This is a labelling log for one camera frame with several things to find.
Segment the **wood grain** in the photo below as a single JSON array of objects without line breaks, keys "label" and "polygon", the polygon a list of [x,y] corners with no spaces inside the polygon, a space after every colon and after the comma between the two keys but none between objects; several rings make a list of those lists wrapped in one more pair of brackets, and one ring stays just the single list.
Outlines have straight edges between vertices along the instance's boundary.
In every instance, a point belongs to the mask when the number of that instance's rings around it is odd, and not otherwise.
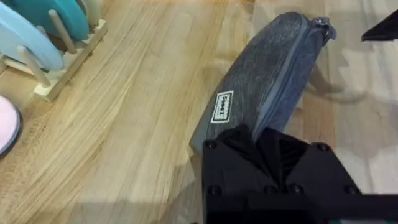
[{"label": "wood grain", "polygon": [[105,0],[109,32],[54,103],[0,74],[24,128],[0,160],[0,223],[201,223],[188,140],[215,86],[276,15],[327,15],[323,49],[286,131],[336,148],[365,192],[398,192],[395,43],[360,36],[398,6],[369,1]]}]

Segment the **screw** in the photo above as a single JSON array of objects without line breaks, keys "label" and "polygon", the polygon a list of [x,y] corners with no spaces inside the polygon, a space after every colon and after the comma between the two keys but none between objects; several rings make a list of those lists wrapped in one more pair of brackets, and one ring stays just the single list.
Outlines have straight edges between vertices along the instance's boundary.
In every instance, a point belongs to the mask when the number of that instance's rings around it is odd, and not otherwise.
[{"label": "screw", "polygon": [[219,186],[217,186],[217,185],[210,186],[210,187],[207,188],[207,192],[210,195],[214,195],[214,196],[215,195],[221,195],[221,188]]},{"label": "screw", "polygon": [[209,149],[215,149],[217,147],[217,143],[212,140],[205,141],[205,146]]},{"label": "screw", "polygon": [[354,195],[354,194],[359,194],[358,188],[356,188],[356,187],[354,187],[354,186],[350,186],[350,185],[344,186],[344,191],[345,191],[347,194],[352,194],[352,195]]},{"label": "screw", "polygon": [[297,195],[301,195],[301,194],[304,194],[304,189],[300,185],[291,184],[289,186],[289,192],[292,192],[292,193],[297,194]]},{"label": "screw", "polygon": [[265,186],[264,187],[264,193],[266,193],[266,194],[276,194],[276,193],[278,193],[278,190],[274,186]]},{"label": "screw", "polygon": [[327,151],[330,150],[329,145],[327,145],[327,144],[325,144],[325,143],[318,143],[318,144],[317,144],[317,148],[318,148],[319,150],[321,150],[322,152],[327,152]]}]

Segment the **gray felt fabric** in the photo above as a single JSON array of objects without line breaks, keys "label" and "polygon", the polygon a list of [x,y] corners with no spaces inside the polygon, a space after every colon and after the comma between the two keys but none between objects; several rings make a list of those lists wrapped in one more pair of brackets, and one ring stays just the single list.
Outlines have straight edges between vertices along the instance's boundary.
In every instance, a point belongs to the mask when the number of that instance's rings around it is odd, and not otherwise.
[{"label": "gray felt fabric", "polygon": [[[303,33],[307,33],[308,24],[303,15],[288,12],[275,18],[248,43],[211,97],[191,139],[194,150],[200,153],[204,140],[214,139],[220,132],[239,124],[246,124],[251,131],[256,128],[254,140],[265,126],[284,129],[325,38],[322,32],[311,32],[308,38],[299,38],[306,36]],[[290,57],[292,52],[299,53]],[[270,91],[279,88],[275,83],[281,80],[281,70],[286,65],[289,69],[283,80],[287,85],[277,90],[279,100],[271,99],[271,113],[266,101],[270,101]],[[234,93],[229,122],[210,123],[217,93],[231,90]],[[264,119],[265,114],[271,114],[271,117]]]}]

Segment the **zipper pouch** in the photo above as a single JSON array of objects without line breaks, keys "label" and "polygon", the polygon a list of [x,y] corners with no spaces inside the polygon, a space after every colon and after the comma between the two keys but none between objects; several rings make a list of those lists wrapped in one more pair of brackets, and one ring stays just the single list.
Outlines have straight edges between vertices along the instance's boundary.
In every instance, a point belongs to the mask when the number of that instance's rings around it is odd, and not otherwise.
[{"label": "zipper pouch", "polygon": [[245,124],[256,141],[265,127],[283,131],[318,54],[336,32],[327,17],[276,17],[240,53],[211,97],[190,141],[201,153],[206,139]]}]

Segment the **black object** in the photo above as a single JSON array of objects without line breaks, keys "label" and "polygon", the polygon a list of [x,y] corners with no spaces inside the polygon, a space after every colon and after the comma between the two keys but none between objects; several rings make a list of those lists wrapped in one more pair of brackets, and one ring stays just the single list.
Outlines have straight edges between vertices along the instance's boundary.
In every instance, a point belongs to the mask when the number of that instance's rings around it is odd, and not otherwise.
[{"label": "black object", "polygon": [[362,41],[390,41],[395,39],[398,39],[398,10],[362,36]]},{"label": "black object", "polygon": [[206,224],[398,220],[398,196],[363,195],[327,144],[246,125],[203,145]]},{"label": "black object", "polygon": [[193,133],[191,147],[246,124],[257,140],[267,126],[283,130],[323,45],[336,32],[327,17],[276,17],[244,48],[220,81]]}]

